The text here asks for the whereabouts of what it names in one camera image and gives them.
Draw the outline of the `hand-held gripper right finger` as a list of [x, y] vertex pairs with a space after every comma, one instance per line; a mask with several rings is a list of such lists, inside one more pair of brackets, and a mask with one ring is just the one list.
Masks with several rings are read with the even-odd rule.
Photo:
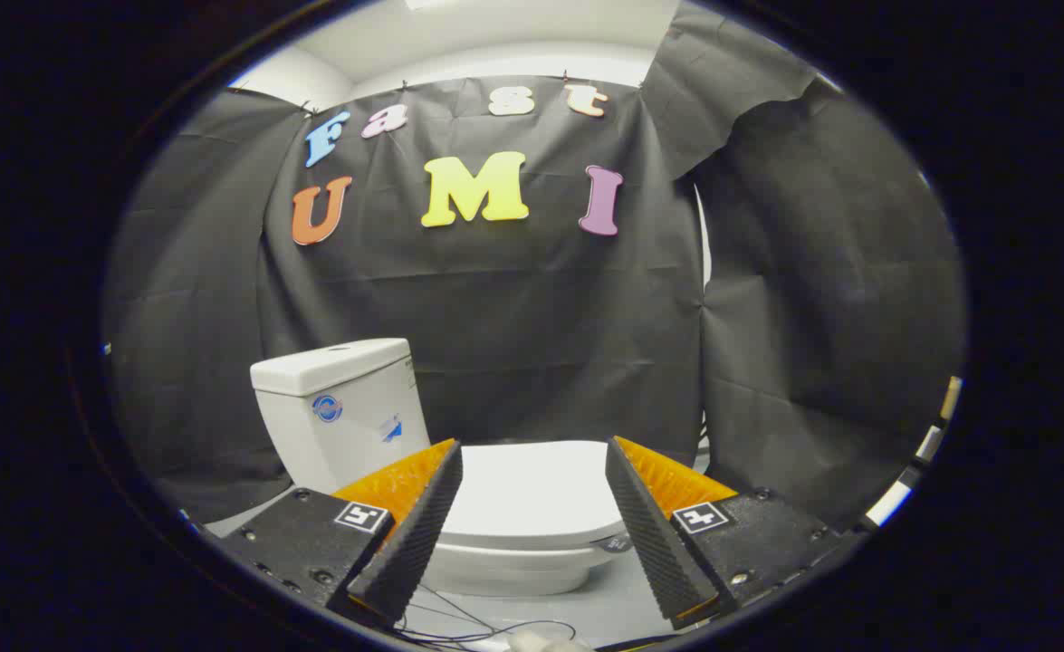
[[608, 441], [605, 477], [674, 628], [753, 611], [862, 548], [771, 488], [739, 491], [641, 444]]

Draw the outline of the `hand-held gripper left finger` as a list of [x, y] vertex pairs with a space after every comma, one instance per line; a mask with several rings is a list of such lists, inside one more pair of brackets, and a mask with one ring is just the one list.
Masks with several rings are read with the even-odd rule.
[[395, 626], [427, 573], [462, 479], [462, 447], [445, 440], [333, 494], [295, 488], [221, 544], [292, 597], [363, 626]]

